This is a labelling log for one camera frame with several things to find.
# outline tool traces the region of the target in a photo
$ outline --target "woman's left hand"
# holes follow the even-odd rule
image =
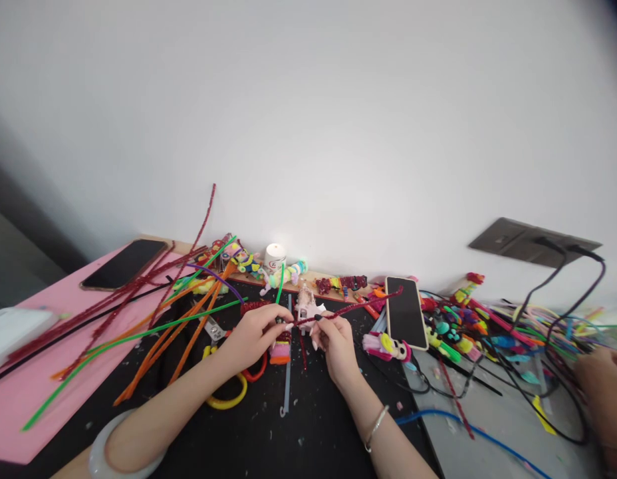
[[[284,319],[276,324],[275,318]],[[293,327],[293,315],[280,305],[270,304],[246,313],[224,344],[217,350],[229,376],[253,365],[285,329]]]

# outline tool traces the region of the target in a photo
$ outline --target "yellow scissors handle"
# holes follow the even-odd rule
[[[205,359],[208,355],[213,354],[216,351],[216,346],[206,346],[204,348],[204,352],[202,353],[202,359]],[[221,400],[213,396],[209,396],[207,399],[207,404],[209,406],[214,409],[227,410],[232,407],[236,407],[239,402],[244,399],[244,396],[247,394],[247,379],[242,375],[242,373],[237,373],[235,377],[237,377],[240,380],[240,383],[242,383],[242,392],[237,397],[229,400]]]

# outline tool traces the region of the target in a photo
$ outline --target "black table surface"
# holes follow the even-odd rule
[[[233,284],[243,296],[251,300],[260,298],[261,287]],[[265,299],[275,300],[275,294],[276,291],[270,291]],[[280,304],[286,306],[288,296],[283,292]],[[234,299],[231,294],[225,295],[217,305]],[[192,301],[191,295],[180,299],[159,323],[177,319],[190,308]],[[324,304],[329,311],[344,306],[329,300],[324,300]],[[412,395],[396,387],[369,363],[374,361],[385,373],[406,385],[399,362],[371,359],[360,349],[362,336],[369,332],[373,318],[363,309],[345,316],[352,325],[362,373],[380,400],[390,405],[390,414],[399,417],[416,410]],[[228,308],[214,315],[214,319],[222,328],[231,329],[240,319],[239,308]],[[196,326],[197,321],[191,321],[140,381],[134,396],[113,407],[112,403],[132,380],[147,351],[158,339],[156,336],[143,338],[30,464],[23,466],[0,461],[0,478],[46,478],[53,475],[87,448],[115,416],[141,406],[167,385]],[[203,332],[191,351],[185,370],[201,360],[204,346],[209,343],[210,338]],[[269,364],[257,382],[248,384],[245,398],[235,408],[215,410],[203,404],[169,447],[152,477],[211,477],[208,474],[268,479],[286,479],[288,474],[317,478],[375,477],[370,456],[359,439],[348,407],[328,376],[323,353],[313,351],[308,337],[304,337],[304,344],[306,370],[299,333],[294,330],[291,397],[285,417],[280,417],[280,407],[284,403],[286,366]],[[258,371],[259,365],[260,362],[251,370]],[[231,379],[214,395],[219,399],[230,399],[240,390],[239,381]],[[402,411],[398,411],[398,402],[404,407]],[[420,421],[405,426],[403,431],[439,475],[434,451]]]

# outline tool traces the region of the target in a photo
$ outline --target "white container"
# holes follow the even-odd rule
[[[264,255],[264,267],[269,274],[274,274],[282,268],[282,264],[286,264],[287,251],[284,246],[277,243],[271,243],[267,246],[267,251]]]
[[[0,309],[0,366],[10,353],[36,339],[57,321],[54,313],[43,309]]]

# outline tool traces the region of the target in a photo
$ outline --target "phone screen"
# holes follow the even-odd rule
[[[417,284],[412,279],[386,278],[386,293],[394,293],[400,286],[404,288],[402,294],[388,298],[386,302],[388,335],[407,342],[411,347],[426,350],[428,336]]]
[[[164,241],[138,239],[94,271],[80,286],[106,290],[123,287],[153,263],[166,246]]]

